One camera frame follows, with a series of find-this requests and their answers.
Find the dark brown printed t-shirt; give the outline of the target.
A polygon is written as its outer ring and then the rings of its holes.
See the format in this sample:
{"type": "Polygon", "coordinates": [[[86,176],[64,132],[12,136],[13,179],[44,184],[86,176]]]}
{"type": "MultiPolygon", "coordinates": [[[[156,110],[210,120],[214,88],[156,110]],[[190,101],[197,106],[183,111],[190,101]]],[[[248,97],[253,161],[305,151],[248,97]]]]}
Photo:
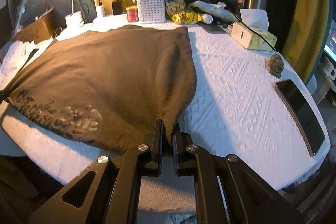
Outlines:
{"type": "Polygon", "coordinates": [[[126,25],[54,41],[1,91],[1,100],[63,138],[124,153],[163,121],[167,141],[194,98],[186,27],[126,25]]]}

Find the white textured table cover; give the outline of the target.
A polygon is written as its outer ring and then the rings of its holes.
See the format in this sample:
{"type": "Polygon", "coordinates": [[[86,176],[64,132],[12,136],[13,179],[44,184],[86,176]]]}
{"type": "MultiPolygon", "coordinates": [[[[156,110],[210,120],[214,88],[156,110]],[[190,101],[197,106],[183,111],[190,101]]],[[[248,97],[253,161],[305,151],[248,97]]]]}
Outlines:
{"type": "MultiPolygon", "coordinates": [[[[310,156],[299,129],[266,69],[269,52],[248,51],[229,35],[189,26],[197,91],[179,119],[181,130],[210,153],[238,155],[275,189],[303,182],[322,165],[326,138],[310,156]]],[[[1,154],[27,155],[66,184],[104,151],[64,139],[1,104],[1,154]]]]}

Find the small green figurine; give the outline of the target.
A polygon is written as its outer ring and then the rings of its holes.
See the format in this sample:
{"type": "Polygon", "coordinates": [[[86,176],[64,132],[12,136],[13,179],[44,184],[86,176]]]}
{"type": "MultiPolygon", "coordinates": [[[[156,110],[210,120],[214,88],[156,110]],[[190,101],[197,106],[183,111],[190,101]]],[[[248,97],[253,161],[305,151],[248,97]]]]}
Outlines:
{"type": "Polygon", "coordinates": [[[280,79],[285,64],[280,55],[274,54],[269,59],[266,60],[265,66],[272,76],[276,77],[277,79],[280,79]]]}

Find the tissue box with tissue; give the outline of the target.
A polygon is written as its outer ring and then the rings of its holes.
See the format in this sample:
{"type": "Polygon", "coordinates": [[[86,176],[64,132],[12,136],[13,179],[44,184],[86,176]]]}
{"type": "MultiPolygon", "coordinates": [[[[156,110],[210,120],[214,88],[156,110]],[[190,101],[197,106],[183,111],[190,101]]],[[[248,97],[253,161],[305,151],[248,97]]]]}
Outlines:
{"type": "Polygon", "coordinates": [[[262,9],[241,9],[230,36],[247,50],[275,51],[277,37],[268,31],[268,14],[262,9]]]}

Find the yellow snack bag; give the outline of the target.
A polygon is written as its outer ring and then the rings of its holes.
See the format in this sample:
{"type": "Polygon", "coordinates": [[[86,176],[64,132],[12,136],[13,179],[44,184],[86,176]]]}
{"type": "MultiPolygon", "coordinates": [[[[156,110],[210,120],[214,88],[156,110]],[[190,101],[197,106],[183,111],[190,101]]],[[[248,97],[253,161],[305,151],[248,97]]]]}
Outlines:
{"type": "Polygon", "coordinates": [[[201,15],[194,11],[177,12],[171,15],[170,18],[175,24],[187,25],[196,24],[202,20],[201,15]]]}

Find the white tube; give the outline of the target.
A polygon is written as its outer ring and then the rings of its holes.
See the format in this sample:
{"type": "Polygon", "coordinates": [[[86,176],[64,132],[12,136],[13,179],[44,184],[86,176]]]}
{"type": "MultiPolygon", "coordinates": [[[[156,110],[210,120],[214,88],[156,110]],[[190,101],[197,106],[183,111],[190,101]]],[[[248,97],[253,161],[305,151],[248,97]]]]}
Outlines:
{"type": "Polygon", "coordinates": [[[210,14],[200,13],[201,22],[205,24],[211,24],[213,22],[213,16],[210,14]]]}

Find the wet wipes pack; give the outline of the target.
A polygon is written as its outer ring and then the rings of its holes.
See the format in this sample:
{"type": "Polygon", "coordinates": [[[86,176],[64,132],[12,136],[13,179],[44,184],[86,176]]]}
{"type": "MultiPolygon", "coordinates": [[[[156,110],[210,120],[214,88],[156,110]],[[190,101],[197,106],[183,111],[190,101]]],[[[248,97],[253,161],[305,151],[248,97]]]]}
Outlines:
{"type": "Polygon", "coordinates": [[[190,6],[226,22],[238,21],[236,16],[226,9],[225,4],[218,5],[198,0],[190,3],[190,6]]]}

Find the red tin can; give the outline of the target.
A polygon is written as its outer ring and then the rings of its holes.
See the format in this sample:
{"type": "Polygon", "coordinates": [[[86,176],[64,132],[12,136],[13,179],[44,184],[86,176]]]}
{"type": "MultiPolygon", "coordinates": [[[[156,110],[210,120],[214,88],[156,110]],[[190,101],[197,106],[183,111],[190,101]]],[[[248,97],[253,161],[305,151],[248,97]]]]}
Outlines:
{"type": "Polygon", "coordinates": [[[137,6],[127,6],[126,7],[126,16],[129,23],[138,21],[138,9],[137,6]]]}

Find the white perforated plastic basket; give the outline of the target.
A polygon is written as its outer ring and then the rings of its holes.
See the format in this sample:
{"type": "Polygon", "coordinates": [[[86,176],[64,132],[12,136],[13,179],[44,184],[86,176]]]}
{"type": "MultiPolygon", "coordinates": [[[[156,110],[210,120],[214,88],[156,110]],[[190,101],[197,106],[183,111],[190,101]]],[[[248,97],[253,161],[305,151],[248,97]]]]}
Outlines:
{"type": "Polygon", "coordinates": [[[162,23],[166,20],[165,0],[136,0],[141,23],[162,23]]]}

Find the black power adapter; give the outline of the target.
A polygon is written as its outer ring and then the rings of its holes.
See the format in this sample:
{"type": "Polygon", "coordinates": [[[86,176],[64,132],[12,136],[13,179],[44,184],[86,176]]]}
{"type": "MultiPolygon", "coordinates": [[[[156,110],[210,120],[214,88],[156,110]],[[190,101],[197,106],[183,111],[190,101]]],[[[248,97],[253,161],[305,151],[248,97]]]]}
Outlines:
{"type": "Polygon", "coordinates": [[[121,15],[123,13],[122,0],[116,0],[112,2],[112,14],[121,15]]]}

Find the steel cup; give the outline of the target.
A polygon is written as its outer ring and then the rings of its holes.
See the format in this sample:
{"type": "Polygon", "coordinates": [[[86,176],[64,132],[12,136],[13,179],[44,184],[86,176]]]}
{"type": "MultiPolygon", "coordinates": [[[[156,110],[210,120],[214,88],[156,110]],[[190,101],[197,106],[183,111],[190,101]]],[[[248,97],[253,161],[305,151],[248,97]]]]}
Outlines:
{"type": "Polygon", "coordinates": [[[244,7],[246,9],[266,10],[266,0],[245,0],[244,7]]]}

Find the white charger plug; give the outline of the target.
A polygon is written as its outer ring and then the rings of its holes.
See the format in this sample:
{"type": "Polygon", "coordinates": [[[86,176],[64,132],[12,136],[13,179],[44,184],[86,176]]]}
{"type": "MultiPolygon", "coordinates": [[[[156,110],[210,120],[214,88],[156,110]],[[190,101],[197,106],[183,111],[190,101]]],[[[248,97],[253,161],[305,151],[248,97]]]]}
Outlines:
{"type": "Polygon", "coordinates": [[[103,5],[96,6],[96,15],[98,18],[103,18],[105,16],[105,9],[103,5]]]}

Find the white power strip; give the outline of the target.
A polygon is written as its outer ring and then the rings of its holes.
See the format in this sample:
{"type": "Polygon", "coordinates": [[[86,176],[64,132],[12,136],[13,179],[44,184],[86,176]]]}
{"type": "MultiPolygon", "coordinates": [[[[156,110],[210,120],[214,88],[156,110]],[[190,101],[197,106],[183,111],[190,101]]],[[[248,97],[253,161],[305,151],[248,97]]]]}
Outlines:
{"type": "Polygon", "coordinates": [[[72,14],[69,14],[65,17],[67,28],[80,27],[81,22],[83,21],[83,16],[81,11],[76,11],[72,14]]]}

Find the cardboard box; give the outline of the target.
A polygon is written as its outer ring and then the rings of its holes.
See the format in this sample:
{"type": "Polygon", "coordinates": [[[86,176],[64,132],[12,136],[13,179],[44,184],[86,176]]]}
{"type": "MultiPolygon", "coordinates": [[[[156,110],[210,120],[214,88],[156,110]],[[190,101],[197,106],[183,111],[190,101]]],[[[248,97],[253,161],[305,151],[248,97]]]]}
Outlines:
{"type": "Polygon", "coordinates": [[[34,42],[38,44],[50,39],[57,26],[54,8],[47,10],[38,20],[30,23],[24,29],[11,37],[12,42],[34,42]]]}

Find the laptop in plastic sleeve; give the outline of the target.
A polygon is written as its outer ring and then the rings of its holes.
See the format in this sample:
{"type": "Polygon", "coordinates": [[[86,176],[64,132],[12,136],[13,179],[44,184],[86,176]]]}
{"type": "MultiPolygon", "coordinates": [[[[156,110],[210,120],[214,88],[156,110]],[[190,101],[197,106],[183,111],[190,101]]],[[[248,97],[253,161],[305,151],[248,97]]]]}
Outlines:
{"type": "Polygon", "coordinates": [[[50,0],[23,0],[16,9],[14,27],[25,27],[53,8],[50,0]]]}

